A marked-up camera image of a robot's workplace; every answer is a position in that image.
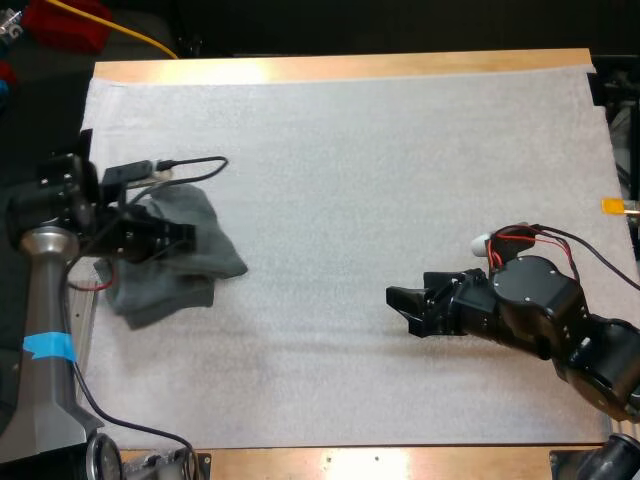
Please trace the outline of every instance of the table surface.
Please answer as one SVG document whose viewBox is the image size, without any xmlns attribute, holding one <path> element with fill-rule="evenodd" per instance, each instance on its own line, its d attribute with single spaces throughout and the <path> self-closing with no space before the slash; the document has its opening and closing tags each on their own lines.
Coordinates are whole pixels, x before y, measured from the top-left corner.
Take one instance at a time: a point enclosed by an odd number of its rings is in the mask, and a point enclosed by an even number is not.
<svg viewBox="0 0 640 480">
<path fill-rule="evenodd" d="M 260 84 L 505 72 L 591 64 L 587 49 L 97 63 L 94 78 L 150 84 Z M 216 480 L 549 480 L 567 447 L 371 447 L 209 450 Z M 130 458 L 135 452 L 123 452 Z"/>
</svg>

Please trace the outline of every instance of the red object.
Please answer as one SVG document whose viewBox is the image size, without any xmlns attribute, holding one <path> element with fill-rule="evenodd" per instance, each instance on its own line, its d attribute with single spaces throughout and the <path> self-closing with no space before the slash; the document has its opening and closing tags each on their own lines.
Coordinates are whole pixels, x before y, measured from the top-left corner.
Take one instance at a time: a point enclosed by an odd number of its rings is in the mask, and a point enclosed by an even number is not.
<svg viewBox="0 0 640 480">
<path fill-rule="evenodd" d="M 111 20 L 111 11 L 98 0 L 69 0 L 64 3 Z M 80 53 L 100 53 L 111 30 L 45 0 L 31 0 L 22 18 L 22 25 L 42 45 Z"/>
<path fill-rule="evenodd" d="M 4 80 L 9 85 L 18 83 L 18 79 L 7 62 L 0 62 L 0 80 Z"/>
</svg>

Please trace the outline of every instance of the electrical cord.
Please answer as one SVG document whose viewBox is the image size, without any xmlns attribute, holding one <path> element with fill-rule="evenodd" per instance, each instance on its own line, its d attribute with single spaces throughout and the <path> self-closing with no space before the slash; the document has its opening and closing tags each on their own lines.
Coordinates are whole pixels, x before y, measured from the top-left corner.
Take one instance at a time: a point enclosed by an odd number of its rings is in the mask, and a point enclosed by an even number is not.
<svg viewBox="0 0 640 480">
<path fill-rule="evenodd" d="M 533 237 L 527 237 L 524 235 L 505 235 L 502 232 L 505 231 L 509 231 L 509 230 L 522 230 L 522 229 L 526 229 L 531 231 L 532 233 L 534 233 L 534 235 L 542 235 L 548 238 L 553 239 L 554 241 L 549 241 L 549 240 L 543 240 L 540 238 L 535 238 L 535 236 Z M 502 258 L 500 257 L 500 255 L 495 252 L 493 250 L 492 247 L 492 243 L 491 240 L 492 239 L 501 239 L 501 240 L 515 240 L 515 241 L 526 241 L 526 242 L 542 242 L 542 243 L 549 243 L 551 245 L 555 245 L 557 247 L 560 247 L 564 253 L 567 255 L 567 259 L 569 261 L 569 266 L 571 267 L 571 271 L 573 272 L 573 278 L 580 283 L 580 273 L 578 272 L 578 267 L 576 266 L 574 260 L 573 260 L 573 253 L 571 252 L 571 246 L 569 245 L 569 243 L 562 237 L 557 237 L 555 235 L 551 235 L 549 233 L 543 232 L 540 229 L 536 229 L 534 227 L 532 227 L 531 225 L 526 225 L 526 224 L 518 224 L 518 225 L 508 225 L 506 227 L 502 227 L 499 230 L 497 230 L 496 232 L 494 232 L 491 235 L 491 239 L 490 241 L 487 243 L 487 256 L 489 257 L 489 269 L 490 271 L 493 271 L 494 268 L 496 267 L 502 267 L 504 265 L 504 262 L 502 260 Z"/>
<path fill-rule="evenodd" d="M 116 30 L 118 32 L 124 33 L 125 35 L 129 35 L 131 37 L 137 38 L 138 40 L 142 40 L 143 42 L 148 43 L 149 45 L 153 45 L 156 48 L 159 48 L 164 53 L 169 55 L 173 59 L 178 59 L 178 55 L 176 55 L 169 47 L 163 45 L 157 40 L 143 35 L 142 33 L 136 32 L 135 30 L 131 30 L 130 28 L 123 27 L 122 25 L 118 25 L 117 23 L 110 22 L 109 20 L 105 20 L 104 18 L 100 18 L 96 15 L 92 15 L 91 13 L 85 12 L 83 10 L 72 7 L 71 5 L 67 5 L 66 3 L 61 2 L 60 0 L 45 0 L 47 3 L 51 5 L 55 5 L 58 8 L 66 10 L 67 12 L 73 13 L 80 17 L 86 18 L 87 20 L 91 20 L 93 22 L 104 25 L 105 27 L 109 27 L 112 30 Z"/>
<path fill-rule="evenodd" d="M 589 250 L 589 252 L 591 252 L 598 260 L 600 260 L 613 273 L 618 275 L 621 279 L 623 279 L 625 282 L 627 282 L 629 285 L 631 285 L 636 290 L 640 290 L 640 285 L 639 284 L 637 284 L 636 282 L 631 280 L 629 277 L 627 277 L 624 273 L 622 273 L 609 260 L 604 258 L 602 256 L 602 254 L 600 252 L 598 252 L 598 250 L 596 250 L 593 246 L 591 246 L 586 240 L 583 240 L 582 238 L 578 237 L 577 235 L 573 235 L 572 233 L 564 232 L 564 231 L 559 230 L 557 228 L 546 227 L 544 225 L 538 225 L 538 228 L 540 230 L 543 230 L 543 231 L 546 230 L 548 232 L 552 232 L 552 233 L 555 233 L 557 235 L 562 235 L 562 236 L 567 237 L 567 238 L 569 238 L 569 239 L 571 239 L 571 240 L 573 240 L 575 242 L 578 242 L 580 245 L 582 245 L 587 250 Z"/>
<path fill-rule="evenodd" d="M 73 290 L 77 290 L 79 292 L 101 292 L 102 290 L 106 290 L 113 286 L 116 282 L 116 267 L 110 260 L 107 260 L 109 263 L 109 269 L 111 270 L 111 278 L 108 282 L 105 282 L 101 285 L 96 285 L 95 287 L 81 287 L 80 285 L 76 285 L 73 282 L 67 282 L 67 285 Z"/>
<path fill-rule="evenodd" d="M 216 156 L 216 157 L 207 157 L 207 158 L 209 159 L 208 161 L 210 161 L 210 162 L 212 162 L 212 161 L 220 161 L 220 162 L 222 162 L 222 164 L 218 168 L 216 168 L 213 171 L 211 171 L 211 172 L 209 172 L 207 174 L 204 174 L 204 175 L 200 175 L 200 176 L 196 176 L 196 177 L 188 177 L 188 178 L 176 179 L 176 180 L 169 180 L 167 182 L 164 182 L 164 183 L 161 183 L 161 184 L 158 184 L 158 185 L 153 185 L 151 187 L 145 188 L 140 193 L 138 193 L 135 197 L 133 197 L 132 200 L 127 202 L 125 204 L 125 208 L 121 209 L 118 212 L 118 214 L 114 218 L 111 219 L 111 221 L 109 221 L 100 231 L 98 231 L 98 233 L 96 233 L 96 235 L 94 235 L 94 237 L 82 248 L 82 250 L 68 263 L 68 265 L 65 268 L 65 271 L 63 273 L 62 281 L 60 282 L 60 298 L 62 299 L 62 301 L 60 302 L 61 309 L 62 309 L 61 313 L 62 313 L 62 320 L 63 320 L 63 323 L 65 325 L 65 329 L 67 331 L 69 331 L 69 332 L 71 331 L 70 317 L 69 317 L 69 297 L 67 295 L 68 277 L 69 277 L 69 273 L 71 272 L 73 267 L 78 263 L 80 258 L 82 258 L 87 253 L 89 253 L 91 251 L 91 248 L 93 248 L 93 246 L 98 241 L 100 241 L 100 239 L 102 239 L 107 233 L 109 233 L 109 231 L 112 228 L 115 227 L 115 225 L 125 215 L 125 213 L 128 210 L 128 208 L 133 206 L 133 205 L 135 205 L 144 196 L 146 196 L 146 195 L 148 195 L 148 194 L 150 194 L 152 192 L 158 191 L 158 190 L 160 190 L 162 188 L 168 188 L 168 187 L 173 186 L 173 185 L 181 185 L 181 184 L 185 184 L 185 183 L 195 183 L 195 182 L 200 182 L 200 181 L 203 181 L 203 180 L 207 180 L 209 178 L 212 178 L 212 177 L 218 175 L 229 164 L 229 160 L 226 157 Z M 87 401 L 89 402 L 89 405 L 91 405 L 91 408 L 93 408 L 93 410 L 98 414 L 98 416 L 100 416 L 102 419 L 104 419 L 104 420 L 106 420 L 106 421 L 108 421 L 110 423 L 113 423 L 114 425 L 118 425 L 118 426 L 121 426 L 121 427 L 129 428 L 131 430 L 138 430 L 140 432 L 149 433 L 151 435 L 157 435 L 157 436 L 160 436 L 160 437 L 165 437 L 165 438 L 168 438 L 170 440 L 174 440 L 174 441 L 176 441 L 178 443 L 181 443 L 182 445 L 185 446 L 185 448 L 190 453 L 190 456 L 191 456 L 191 458 L 193 458 L 193 461 L 194 461 L 193 474 L 191 473 L 191 467 L 189 465 L 189 458 L 187 457 L 187 459 L 185 461 L 185 470 L 186 470 L 186 472 L 188 474 L 188 477 L 189 477 L 189 479 L 198 480 L 198 477 L 199 477 L 198 457 L 197 457 L 196 452 L 195 452 L 195 450 L 193 448 L 193 445 L 191 445 L 191 443 L 189 443 L 184 438 L 182 438 L 182 437 L 180 437 L 178 435 L 175 435 L 173 433 L 165 432 L 163 430 L 159 430 L 159 429 L 156 429 L 156 428 L 145 427 L 143 425 L 137 425 L 135 423 L 127 422 L 125 420 L 120 420 L 118 418 L 115 418 L 115 417 L 109 415 L 104 410 L 102 410 L 102 408 L 100 408 L 100 406 L 96 402 L 95 398 L 91 394 L 91 390 L 89 389 L 89 386 L 85 382 L 84 377 L 82 375 L 82 372 L 80 371 L 80 367 L 78 366 L 77 362 L 73 363 L 73 371 L 74 371 L 74 374 L 76 376 L 76 379 L 78 380 L 78 384 L 80 385 L 80 389 L 82 390 L 82 393 L 84 394 L 84 396 L 86 397 Z"/>
</svg>

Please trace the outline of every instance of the blue tape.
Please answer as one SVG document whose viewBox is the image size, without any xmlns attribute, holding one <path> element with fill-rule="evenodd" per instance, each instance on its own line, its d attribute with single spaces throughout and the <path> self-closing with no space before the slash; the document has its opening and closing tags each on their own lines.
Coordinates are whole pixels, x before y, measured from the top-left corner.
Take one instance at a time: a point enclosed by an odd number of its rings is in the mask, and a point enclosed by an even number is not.
<svg viewBox="0 0 640 480">
<path fill-rule="evenodd" d="M 33 360 L 39 358 L 60 357 L 76 361 L 71 335 L 62 332 L 38 333 L 24 337 L 22 348 L 33 353 Z"/>
</svg>

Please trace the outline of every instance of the black cable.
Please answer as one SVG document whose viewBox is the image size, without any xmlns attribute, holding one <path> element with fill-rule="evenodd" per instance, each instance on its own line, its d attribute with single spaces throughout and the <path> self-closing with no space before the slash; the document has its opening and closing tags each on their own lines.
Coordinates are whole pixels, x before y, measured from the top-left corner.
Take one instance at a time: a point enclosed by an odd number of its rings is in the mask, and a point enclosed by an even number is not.
<svg viewBox="0 0 640 480">
<path fill-rule="evenodd" d="M 202 158 L 191 158 L 189 160 L 160 160 L 156 164 L 156 172 L 162 172 L 164 170 L 169 170 L 173 167 L 177 167 L 179 165 L 188 165 L 190 163 L 205 163 L 205 162 L 215 162 L 221 160 L 222 157 L 202 157 Z"/>
<path fill-rule="evenodd" d="M 613 273 L 615 273 L 616 275 L 618 275 L 620 278 L 622 278 L 625 282 L 627 282 L 629 285 L 631 285 L 633 288 L 635 288 L 636 290 L 640 290 L 640 285 L 637 284 L 636 282 L 634 282 L 633 280 L 631 280 L 629 277 L 627 277 L 624 273 L 622 273 L 618 268 L 616 268 L 611 262 L 609 262 L 609 260 L 607 260 L 606 258 L 604 258 L 602 256 L 602 254 L 600 252 L 598 252 L 594 247 L 592 247 L 586 240 L 583 240 L 582 238 L 578 237 L 577 235 L 573 235 L 572 233 L 568 233 L 568 232 L 564 232 L 562 230 L 559 230 L 557 228 L 552 228 L 552 227 L 546 227 L 544 225 L 538 225 L 538 228 L 540 230 L 547 230 L 549 232 L 553 232 L 556 233 L 558 235 L 563 235 L 567 238 L 570 238 L 571 240 L 574 240 L 576 242 L 578 242 L 580 245 L 582 245 L 583 247 L 585 247 L 587 250 L 589 250 L 598 260 L 600 260 L 604 265 L 607 266 L 607 268 L 609 268 Z"/>
<path fill-rule="evenodd" d="M 496 235 L 504 232 L 505 230 L 513 230 L 513 229 L 527 229 L 531 232 L 534 233 L 534 237 L 531 238 L 532 241 L 535 240 L 535 235 L 542 235 L 544 237 L 547 238 L 552 238 L 555 241 L 559 242 L 568 252 L 567 254 L 567 259 L 569 261 L 569 266 L 571 267 L 571 271 L 573 272 L 573 278 L 575 279 L 576 282 L 580 283 L 580 273 L 578 272 L 578 266 L 576 265 L 575 261 L 573 260 L 573 252 L 571 252 L 571 246 L 569 245 L 569 242 L 567 242 L 564 238 L 562 237 L 557 237 L 555 235 L 551 235 L 550 233 L 545 233 L 543 231 L 541 231 L 541 229 L 539 228 L 539 225 L 527 225 L 524 223 L 521 224 L 516 224 L 516 225 L 507 225 L 506 227 L 502 227 L 499 230 L 496 230 L 492 237 L 495 237 Z"/>
<path fill-rule="evenodd" d="M 164 182 L 164 183 L 161 183 L 161 184 L 158 184 L 158 185 L 153 185 L 151 187 L 145 188 L 143 191 L 138 193 L 131 201 L 127 202 L 126 205 L 125 205 L 125 208 L 121 209 L 118 212 L 118 214 L 114 218 L 111 219 L 111 221 L 109 221 L 101 230 L 99 230 L 98 233 L 96 233 L 96 235 L 94 235 L 93 238 L 82 248 L 82 250 L 69 262 L 69 264 L 67 265 L 67 267 L 65 268 L 65 271 L 63 273 L 62 281 L 60 282 L 60 298 L 62 299 L 62 301 L 60 302 L 61 309 L 62 309 L 61 313 L 62 313 L 62 320 L 64 322 L 65 329 L 67 331 L 69 331 L 69 332 L 71 331 L 70 318 L 69 318 L 69 297 L 67 295 L 68 277 L 69 277 L 69 273 L 71 272 L 71 269 L 73 269 L 73 267 L 78 263 L 80 258 L 82 258 L 87 253 L 89 253 L 91 251 L 91 249 L 93 248 L 93 246 L 100 239 L 102 239 L 107 233 L 109 233 L 109 231 L 113 227 L 115 227 L 115 225 L 125 215 L 127 209 L 129 207 L 135 205 L 145 195 L 148 195 L 148 194 L 150 194 L 152 192 L 158 191 L 158 190 L 160 190 L 162 188 L 168 188 L 168 187 L 173 186 L 173 185 L 181 185 L 181 184 L 185 184 L 185 183 L 195 183 L 195 182 L 200 182 L 200 181 L 203 181 L 203 180 L 207 180 L 207 179 L 212 178 L 212 177 L 216 176 L 217 174 L 219 174 L 229 164 L 229 161 L 225 157 L 208 157 L 207 161 L 220 161 L 220 162 L 222 162 L 222 165 L 220 165 L 218 168 L 216 168 L 215 170 L 213 170 L 213 171 L 211 171 L 211 172 L 209 172 L 209 173 L 207 173 L 205 175 L 200 175 L 200 176 L 197 176 L 197 177 L 182 178 L 182 179 L 177 179 L 177 180 L 169 180 L 167 182 Z M 95 398 L 91 394 L 91 391 L 89 390 L 89 386 L 85 382 L 84 377 L 82 375 L 82 372 L 80 371 L 80 367 L 78 366 L 77 362 L 73 363 L 73 371 L 74 371 L 74 374 L 76 376 L 76 379 L 78 380 L 78 384 L 80 385 L 80 389 L 82 390 L 82 393 L 84 394 L 84 396 L 86 397 L 87 401 L 89 402 L 89 405 L 91 405 L 91 408 L 93 408 L 93 410 L 102 419 L 104 419 L 104 420 L 106 420 L 106 421 L 108 421 L 110 423 L 113 423 L 114 425 L 118 425 L 118 426 L 121 426 L 121 427 L 129 428 L 131 430 L 138 430 L 140 432 L 149 433 L 151 435 L 157 435 L 157 436 L 160 436 L 160 437 L 165 437 L 165 438 L 168 438 L 170 440 L 174 440 L 174 441 L 184 445 L 187 448 L 187 450 L 189 451 L 189 453 L 192 456 L 192 458 L 193 458 L 193 461 L 194 461 L 194 474 L 195 475 L 193 475 L 193 476 L 191 475 L 191 472 L 190 472 L 191 467 L 189 466 L 188 457 L 187 457 L 186 462 L 185 462 L 185 468 L 187 470 L 189 478 L 193 478 L 193 479 L 197 480 L 197 478 L 199 476 L 198 457 L 197 457 L 196 452 L 195 452 L 195 450 L 193 448 L 193 445 L 191 445 L 191 443 L 189 443 L 184 438 L 182 438 L 182 437 L 180 437 L 178 435 L 175 435 L 173 433 L 165 432 L 163 430 L 159 430 L 159 429 L 156 429 L 156 428 L 145 427 L 144 425 L 137 425 L 135 423 L 127 422 L 125 420 L 120 420 L 118 418 L 115 418 L 115 417 L 109 415 L 107 412 L 102 410 L 102 408 L 100 408 L 100 406 L 96 402 Z"/>
</svg>

